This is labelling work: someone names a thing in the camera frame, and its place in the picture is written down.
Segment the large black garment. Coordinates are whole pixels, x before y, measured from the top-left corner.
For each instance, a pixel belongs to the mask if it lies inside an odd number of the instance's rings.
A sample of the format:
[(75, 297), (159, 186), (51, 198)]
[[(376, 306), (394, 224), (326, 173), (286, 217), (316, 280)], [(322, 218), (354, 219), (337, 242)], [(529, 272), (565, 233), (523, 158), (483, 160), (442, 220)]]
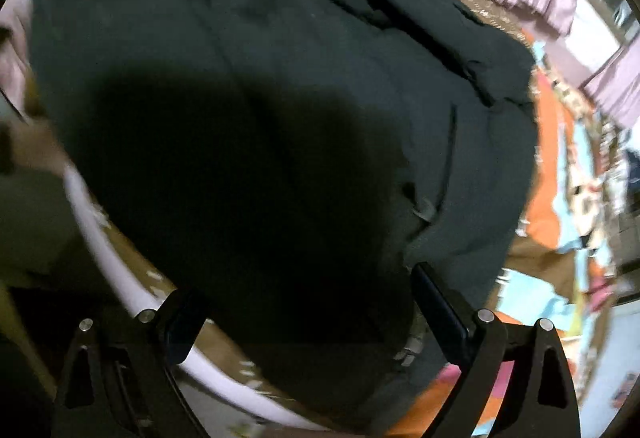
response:
[(386, 432), (410, 269), (471, 306), (534, 171), (533, 58), (461, 0), (34, 0), (58, 140), (115, 227), (321, 421)]

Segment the right pink curtain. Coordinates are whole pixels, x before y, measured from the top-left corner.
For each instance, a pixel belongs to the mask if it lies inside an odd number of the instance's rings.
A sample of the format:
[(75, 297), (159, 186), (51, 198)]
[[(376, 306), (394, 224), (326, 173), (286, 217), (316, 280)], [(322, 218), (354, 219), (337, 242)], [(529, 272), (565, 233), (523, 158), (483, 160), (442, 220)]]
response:
[(639, 118), (639, 35), (621, 46), (582, 84), (584, 93), (620, 128), (631, 128)]

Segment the pink pillow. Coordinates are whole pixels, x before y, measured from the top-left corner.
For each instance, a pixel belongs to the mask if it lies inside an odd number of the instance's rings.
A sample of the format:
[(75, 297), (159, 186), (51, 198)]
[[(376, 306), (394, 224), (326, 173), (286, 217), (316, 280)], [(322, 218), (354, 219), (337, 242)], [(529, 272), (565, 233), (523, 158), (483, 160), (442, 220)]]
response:
[(1, 91), (20, 114), (30, 71), (28, 36), (32, 0), (6, 0), (1, 8)]

